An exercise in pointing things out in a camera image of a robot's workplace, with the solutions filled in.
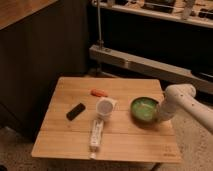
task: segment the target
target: dark wall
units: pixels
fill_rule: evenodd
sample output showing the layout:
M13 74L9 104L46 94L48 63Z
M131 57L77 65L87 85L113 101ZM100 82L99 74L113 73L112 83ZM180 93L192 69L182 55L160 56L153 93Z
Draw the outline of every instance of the dark wall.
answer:
M0 30L0 123L32 136L58 77L87 71L87 5L60 0Z

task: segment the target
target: white cup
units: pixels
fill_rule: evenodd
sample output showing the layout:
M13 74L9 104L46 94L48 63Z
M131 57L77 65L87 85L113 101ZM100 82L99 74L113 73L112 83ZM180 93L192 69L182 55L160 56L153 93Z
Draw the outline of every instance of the white cup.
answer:
M96 112L98 113L98 117L107 121L114 110L116 103L117 101L112 98L101 97L96 103Z

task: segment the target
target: black eraser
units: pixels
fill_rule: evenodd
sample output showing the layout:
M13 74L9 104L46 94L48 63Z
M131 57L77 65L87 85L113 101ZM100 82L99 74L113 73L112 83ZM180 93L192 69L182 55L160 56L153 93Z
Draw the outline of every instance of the black eraser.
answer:
M70 121L73 120L78 114L80 114L82 111L85 110L85 106L82 103L79 103L77 106L75 106L71 111L67 113L67 119Z

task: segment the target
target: metal rack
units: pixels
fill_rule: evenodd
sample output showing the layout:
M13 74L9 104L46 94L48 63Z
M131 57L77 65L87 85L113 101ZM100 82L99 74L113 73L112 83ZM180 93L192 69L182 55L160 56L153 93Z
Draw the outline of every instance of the metal rack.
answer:
M198 22L198 20L191 19L189 16L187 16L189 12L188 8L192 7L194 0L185 8L185 13L183 12L180 16L173 16L171 14L144 9L130 9L124 6L116 5L114 2L114 0L108 0L107 3L103 3L98 0L93 1L92 3L97 7L98 11L99 45L92 45L90 47L91 59L98 61L99 64L102 62L111 64L172 83L188 82L193 84L198 90L213 95L213 82L195 77L191 74L191 70L150 60L141 56L120 52L114 49L105 48L103 44L104 41L102 39L101 32L101 8L213 28L213 23L207 21Z

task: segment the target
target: wooden table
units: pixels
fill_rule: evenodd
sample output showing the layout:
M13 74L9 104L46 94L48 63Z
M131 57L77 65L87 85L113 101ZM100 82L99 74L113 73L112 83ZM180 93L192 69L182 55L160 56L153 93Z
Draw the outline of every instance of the wooden table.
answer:
M180 162L170 121L139 127L130 116L133 99L163 99L160 83L154 79L60 78L33 147L33 157L89 159L89 139L99 100L90 95L94 88L118 101L105 124L97 160ZM67 120L66 113L79 103L85 104L86 110L73 121Z

